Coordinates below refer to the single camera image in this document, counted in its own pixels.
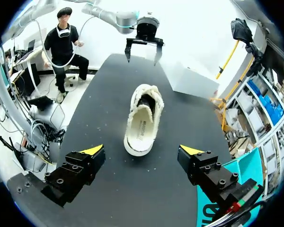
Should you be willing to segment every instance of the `metal shelving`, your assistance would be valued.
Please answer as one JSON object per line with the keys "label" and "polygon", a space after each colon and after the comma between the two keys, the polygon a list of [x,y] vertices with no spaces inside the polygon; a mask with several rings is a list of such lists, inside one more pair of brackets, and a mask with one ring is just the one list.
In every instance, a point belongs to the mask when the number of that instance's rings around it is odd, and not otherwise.
{"label": "metal shelving", "polygon": [[267,81],[267,79],[262,75],[262,73],[258,73],[259,77],[267,84],[267,86],[269,87],[269,89],[273,92],[273,94],[275,95],[275,97],[277,98],[278,102],[280,103],[281,107],[284,110],[284,104],[282,102],[282,100],[280,99],[280,96],[277,94],[277,92],[273,89],[273,87],[271,86],[271,84]]}
{"label": "metal shelving", "polygon": [[[261,78],[261,80],[263,80],[264,84],[266,84],[268,90],[271,91],[271,93],[275,96],[276,100],[280,103],[281,107],[284,110],[284,104],[281,100],[281,98],[279,97],[278,93],[273,89],[272,85],[267,81],[267,79],[262,75],[264,71],[264,68],[262,68],[262,70],[258,73],[258,77]],[[228,100],[228,102],[226,103],[226,107],[229,108],[231,103],[235,100],[239,107],[242,109],[243,114],[245,115],[248,124],[250,125],[250,128],[252,130],[252,133],[254,134],[254,137],[256,139],[256,143],[255,146],[261,148],[261,153],[263,156],[263,161],[264,161],[264,165],[267,169],[267,158],[265,155],[265,150],[264,150],[264,144],[266,142],[268,142],[269,140],[272,140],[273,144],[274,144],[274,151],[275,151],[275,159],[276,159],[276,170],[275,173],[279,173],[279,177],[278,177],[278,182],[280,183],[282,178],[283,178],[283,167],[284,167],[284,163],[282,163],[282,155],[281,155],[281,149],[280,149],[280,144],[279,144],[279,140],[278,140],[278,136],[277,136],[277,131],[280,130],[280,128],[284,125],[284,114],[283,116],[279,119],[279,121],[277,122],[277,124],[273,125],[272,120],[268,114],[268,111],[266,110],[266,108],[264,107],[264,105],[262,104],[262,102],[260,101],[260,98],[256,95],[255,91],[250,87],[250,85],[248,84],[248,81],[252,78],[246,78],[242,84],[240,85],[240,87],[237,89],[237,91],[234,93],[234,95]],[[263,135],[261,138],[259,138],[257,132],[254,130],[253,125],[251,124],[251,120],[249,119],[249,114],[244,111],[244,109],[242,108],[242,105],[240,104],[240,102],[238,101],[238,96],[240,94],[240,92],[247,87],[249,90],[249,94],[251,93],[254,97],[254,99],[257,100],[257,102],[259,103],[259,108],[262,108],[263,110],[263,114],[266,115],[269,124],[271,125],[271,130],[269,132],[267,132],[265,135]],[[270,198],[271,196],[273,196],[274,191],[271,192],[270,194],[268,194],[268,174],[266,174],[265,177],[265,190],[264,190],[264,195],[263,195],[263,199],[266,200],[268,198]]]}
{"label": "metal shelving", "polygon": [[252,133],[254,134],[254,137],[255,137],[256,141],[258,141],[258,140],[259,140],[259,137],[258,137],[257,132],[255,131],[254,127],[252,126],[252,123],[251,123],[251,121],[250,121],[250,119],[249,119],[248,113],[243,109],[243,107],[242,107],[242,105],[240,104],[240,102],[238,101],[238,98],[237,98],[237,97],[235,97],[235,100],[237,101],[237,103],[239,104],[239,106],[240,106],[242,112],[244,113],[245,117],[247,118],[248,124],[249,124],[250,127],[251,127]]}
{"label": "metal shelving", "polygon": [[246,87],[250,90],[250,92],[253,94],[257,102],[260,104],[261,108],[263,109],[263,112],[265,113],[266,117],[268,118],[268,121],[271,125],[271,127],[274,126],[273,122],[271,121],[271,118],[266,110],[266,108],[263,106],[262,102],[260,101],[260,98],[256,95],[255,91],[249,86],[249,84],[246,84]]}

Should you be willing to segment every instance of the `black pants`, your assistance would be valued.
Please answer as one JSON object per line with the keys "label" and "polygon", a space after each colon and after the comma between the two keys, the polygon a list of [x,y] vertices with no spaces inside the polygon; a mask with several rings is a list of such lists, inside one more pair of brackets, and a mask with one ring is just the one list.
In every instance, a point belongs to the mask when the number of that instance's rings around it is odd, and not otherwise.
{"label": "black pants", "polygon": [[[59,59],[54,58],[53,63],[55,65],[64,65],[70,60],[70,58],[71,56],[68,58],[59,58]],[[86,80],[87,70],[89,67],[89,61],[86,58],[75,54],[74,58],[70,62],[70,65],[78,66],[79,71],[80,71],[79,77],[82,80]],[[66,78],[64,68],[60,69],[60,68],[53,67],[53,70],[56,73],[56,81],[57,81],[58,89],[60,92],[64,93],[65,92],[64,79]]]}

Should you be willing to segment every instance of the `shoe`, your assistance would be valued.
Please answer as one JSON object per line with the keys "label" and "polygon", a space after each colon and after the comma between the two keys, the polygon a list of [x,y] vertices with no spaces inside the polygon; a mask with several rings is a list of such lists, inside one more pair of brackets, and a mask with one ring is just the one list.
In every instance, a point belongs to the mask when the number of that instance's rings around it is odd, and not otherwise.
{"label": "shoe", "polygon": [[163,108],[164,102],[156,86],[141,84],[136,88],[124,137],[124,147],[129,154],[144,156],[150,152]]}
{"label": "shoe", "polygon": [[57,96],[57,103],[62,103],[65,97],[66,97],[66,92],[62,93],[61,91],[59,91]]}
{"label": "shoe", "polygon": [[80,77],[78,77],[78,82],[79,83],[89,83],[90,79],[88,77],[86,77],[86,80],[82,80]]}

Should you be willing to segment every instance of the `black shirt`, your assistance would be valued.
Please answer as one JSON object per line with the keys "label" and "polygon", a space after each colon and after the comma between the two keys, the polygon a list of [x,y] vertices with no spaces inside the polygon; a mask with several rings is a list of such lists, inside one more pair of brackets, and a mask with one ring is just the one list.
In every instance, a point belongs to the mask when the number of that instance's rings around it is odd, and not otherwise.
{"label": "black shirt", "polygon": [[44,47],[48,51],[51,49],[53,60],[58,60],[60,58],[70,58],[72,55],[72,42],[78,40],[79,35],[75,26],[67,25],[69,29],[71,26],[71,34],[68,37],[60,38],[58,36],[57,28],[55,27],[52,31],[47,34],[44,42]]}

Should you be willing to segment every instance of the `computer tower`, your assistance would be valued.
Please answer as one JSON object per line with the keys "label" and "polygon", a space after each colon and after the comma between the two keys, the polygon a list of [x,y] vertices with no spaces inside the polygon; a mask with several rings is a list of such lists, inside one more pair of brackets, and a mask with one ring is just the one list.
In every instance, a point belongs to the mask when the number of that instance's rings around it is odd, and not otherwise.
{"label": "computer tower", "polygon": [[[37,72],[36,64],[32,64],[32,72],[33,72],[33,77],[36,83],[36,86],[40,84],[40,77]],[[34,84],[32,82],[32,79],[29,75],[28,68],[25,69],[24,73],[21,75],[21,78],[18,78],[16,81],[16,86],[19,89],[19,93],[25,96],[30,96],[33,91],[35,90]]]}

